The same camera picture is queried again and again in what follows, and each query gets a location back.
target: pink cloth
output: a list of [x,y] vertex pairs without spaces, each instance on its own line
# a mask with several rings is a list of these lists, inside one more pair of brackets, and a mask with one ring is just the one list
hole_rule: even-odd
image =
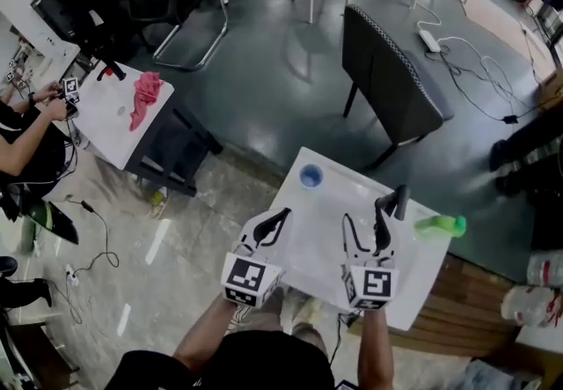
[[150,71],[141,74],[141,78],[135,82],[135,97],[133,98],[135,111],[130,114],[131,125],[129,126],[131,132],[143,122],[147,115],[147,107],[157,101],[163,83],[158,72]]

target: wooden platform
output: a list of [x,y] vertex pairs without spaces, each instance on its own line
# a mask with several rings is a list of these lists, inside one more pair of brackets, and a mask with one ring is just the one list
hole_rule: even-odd
[[[434,287],[408,332],[391,330],[395,346],[460,357],[485,357],[515,339],[518,327],[501,317],[514,284],[446,255]],[[362,319],[349,333],[362,333]]]

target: blue cup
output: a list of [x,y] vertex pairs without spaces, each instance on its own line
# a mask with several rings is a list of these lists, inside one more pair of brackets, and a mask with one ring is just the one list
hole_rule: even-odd
[[299,172],[299,180],[305,188],[316,188],[323,181],[323,171],[317,165],[305,165]]

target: hand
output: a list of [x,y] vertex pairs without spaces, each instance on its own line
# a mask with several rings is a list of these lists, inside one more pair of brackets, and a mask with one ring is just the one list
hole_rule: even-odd
[[67,103],[62,99],[53,99],[45,111],[53,121],[62,121],[67,117]]
[[61,86],[56,82],[51,82],[50,84],[46,84],[39,91],[37,91],[33,95],[33,100],[35,100],[36,103],[39,103],[43,100],[57,97],[60,92]]

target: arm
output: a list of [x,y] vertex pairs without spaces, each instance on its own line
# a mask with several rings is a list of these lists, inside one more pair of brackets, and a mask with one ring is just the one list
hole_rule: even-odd
[[[51,82],[43,86],[33,95],[33,101],[36,104],[39,104],[43,100],[56,97],[60,91],[61,86],[59,86],[59,84],[57,84],[56,82]],[[29,110],[29,99],[21,100],[20,102],[11,105],[11,109],[19,114],[25,113],[27,110]]]
[[4,88],[4,90],[2,91],[2,96],[0,97],[0,102],[2,102],[5,105],[8,105],[8,103],[10,102],[11,99],[11,95],[14,92],[14,85],[9,84],[8,86],[6,86]]
[[237,305],[219,295],[195,322],[179,344],[173,357],[194,373],[216,353],[229,327]]
[[32,159],[50,122],[64,119],[66,115],[66,104],[57,99],[49,104],[13,144],[9,144],[0,136],[0,171],[13,176],[20,175]]
[[384,309],[363,314],[358,382],[361,390],[393,388],[393,353]]

